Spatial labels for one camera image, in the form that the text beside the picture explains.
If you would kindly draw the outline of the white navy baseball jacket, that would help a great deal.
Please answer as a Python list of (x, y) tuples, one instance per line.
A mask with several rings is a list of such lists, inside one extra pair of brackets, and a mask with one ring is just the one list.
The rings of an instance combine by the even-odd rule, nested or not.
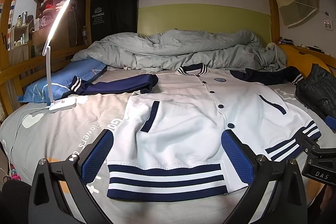
[(309, 114), (269, 87), (204, 64), (157, 75), (155, 91), (132, 94), (106, 158), (111, 199), (177, 202), (252, 184), (253, 167), (229, 132), (256, 155), (296, 157), (296, 139), (321, 137)]

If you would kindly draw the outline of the black puffer jacket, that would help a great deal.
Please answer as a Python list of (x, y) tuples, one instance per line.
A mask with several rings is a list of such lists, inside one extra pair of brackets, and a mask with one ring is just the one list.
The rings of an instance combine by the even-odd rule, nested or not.
[(312, 64), (307, 78), (298, 82), (295, 96), (307, 108), (325, 120), (335, 118), (335, 77), (318, 64)]

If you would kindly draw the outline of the grey printed bed sheet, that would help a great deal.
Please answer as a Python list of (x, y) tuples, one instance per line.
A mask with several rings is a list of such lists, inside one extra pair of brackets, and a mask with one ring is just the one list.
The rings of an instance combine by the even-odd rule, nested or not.
[[(7, 118), (1, 127), (4, 149), (11, 154), (13, 165), (24, 182), (31, 183), (38, 160), (63, 160), (79, 154), (99, 133), (113, 129), (123, 120), (129, 97), (125, 94), (96, 94), (78, 96), (74, 108), (49, 113), (39, 105), (29, 103)], [(299, 107), (296, 100), (283, 101)], [(321, 137), (323, 147), (335, 146), (335, 135), (317, 115), (299, 107), (311, 116)], [(109, 170), (106, 159), (101, 177), (87, 185), (95, 201), (114, 223), (219, 223), (226, 217), (245, 187), (228, 194), (177, 202), (146, 202), (111, 199), (106, 193)]]

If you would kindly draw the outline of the yellow plush pillow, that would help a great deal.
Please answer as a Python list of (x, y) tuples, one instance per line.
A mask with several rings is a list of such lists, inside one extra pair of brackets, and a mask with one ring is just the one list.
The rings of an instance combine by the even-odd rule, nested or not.
[(327, 65), (321, 59), (314, 55), (300, 53), (299, 50), (296, 50), (294, 47), (289, 45), (279, 45), (279, 47), (286, 54), (286, 65), (288, 67), (296, 67), (304, 78), (307, 78), (307, 76), (311, 73), (313, 64), (317, 64), (320, 67), (326, 69), (328, 72), (331, 72)]

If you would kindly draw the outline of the blue pillow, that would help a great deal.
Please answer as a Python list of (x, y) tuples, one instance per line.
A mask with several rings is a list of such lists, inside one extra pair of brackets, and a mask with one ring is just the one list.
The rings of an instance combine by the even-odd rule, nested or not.
[[(106, 64), (95, 59), (70, 62), (63, 69), (51, 74), (52, 93), (55, 100), (69, 94), (70, 84), (75, 76), (84, 81), (95, 80), (105, 69)], [(20, 103), (50, 104), (46, 77), (30, 84), (25, 93), (18, 97)]]

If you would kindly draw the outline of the cluttered wooden shelf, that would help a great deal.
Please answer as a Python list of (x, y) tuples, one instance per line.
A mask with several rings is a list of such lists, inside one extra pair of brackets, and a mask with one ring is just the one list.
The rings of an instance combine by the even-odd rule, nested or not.
[[(34, 57), (42, 53), (45, 41), (66, 0), (11, 0), (6, 49), (25, 47)], [(71, 0), (51, 40), (52, 50), (86, 45), (85, 0)]]

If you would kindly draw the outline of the grey-blue rumpled duvet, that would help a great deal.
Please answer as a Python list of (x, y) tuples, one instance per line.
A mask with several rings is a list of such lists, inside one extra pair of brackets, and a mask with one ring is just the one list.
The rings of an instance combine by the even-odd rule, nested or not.
[(279, 46), (269, 43), (263, 47), (248, 30), (226, 34), (172, 29), (149, 37), (124, 32), (92, 43), (75, 53), (72, 61), (89, 58), (115, 68), (155, 71), (202, 63), (215, 69), (273, 72), (285, 68), (287, 61)]

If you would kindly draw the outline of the black hanging garment bag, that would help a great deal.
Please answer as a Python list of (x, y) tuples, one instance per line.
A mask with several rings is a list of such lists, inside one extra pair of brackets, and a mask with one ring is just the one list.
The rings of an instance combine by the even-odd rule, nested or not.
[(92, 42), (123, 32), (137, 32), (138, 0), (92, 0)]

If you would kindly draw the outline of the white wall socket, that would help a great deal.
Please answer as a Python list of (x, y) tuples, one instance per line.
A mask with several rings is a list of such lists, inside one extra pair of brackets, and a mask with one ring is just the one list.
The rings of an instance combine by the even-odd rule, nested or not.
[(333, 30), (333, 22), (330, 20), (330, 18), (325, 18), (323, 25), (326, 30)]

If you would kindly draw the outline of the wooden bed frame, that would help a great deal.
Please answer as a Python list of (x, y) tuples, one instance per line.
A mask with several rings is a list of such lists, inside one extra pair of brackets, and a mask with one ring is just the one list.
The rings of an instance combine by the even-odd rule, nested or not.
[[(280, 23), (279, 23), (279, 13), (278, 13), (278, 5), (276, 0), (268, 0), (269, 8), (270, 8), (270, 28), (271, 28), (271, 36), (272, 42), (278, 43), (280, 40)], [(5, 23), (7, 23), (9, 19), (10, 12), (10, 4), (11, 0), (3, 0), (3, 8), (1, 15), (1, 30), (5, 29)], [(89, 19), (89, 9), (91, 7), (91, 0), (85, 0), (85, 22), (87, 24), (90, 23)], [(66, 47), (62, 50), (57, 50), (52, 52), (51, 58), (55, 60), (57, 63), (52, 65), (51, 70), (53, 72), (58, 71), (59, 69), (64, 68), (67, 64), (70, 63), (70, 57), (73, 56), (76, 52), (83, 50), (86, 48), (85, 45), (79, 45), (75, 47)], [(294, 46), (296, 50), (299, 50), (300, 53), (307, 53), (314, 55), (321, 59), (327, 67), (330, 69), (331, 74), (335, 74), (335, 58), (328, 56), (326, 54), (322, 54), (316, 51), (308, 50), (299, 46)], [(9, 116), (13, 113), (13, 105), (10, 102), (9, 94), (6, 89), (6, 83), (9, 81), (13, 81), (15, 92), (18, 96), (23, 94), (23, 87), (28, 84), (44, 77), (46, 75), (46, 70), (41, 69), (35, 73), (32, 73), (26, 77), (20, 77), (22, 73), (26, 71), (30, 71), (36, 67), (39, 67), (45, 64), (45, 57), (37, 56), (26, 61), (22, 61), (21, 63), (17, 63), (15, 65), (10, 65), (8, 62), (9, 54), (4, 46), (1, 46), (1, 106), (5, 113), (5, 116)]]

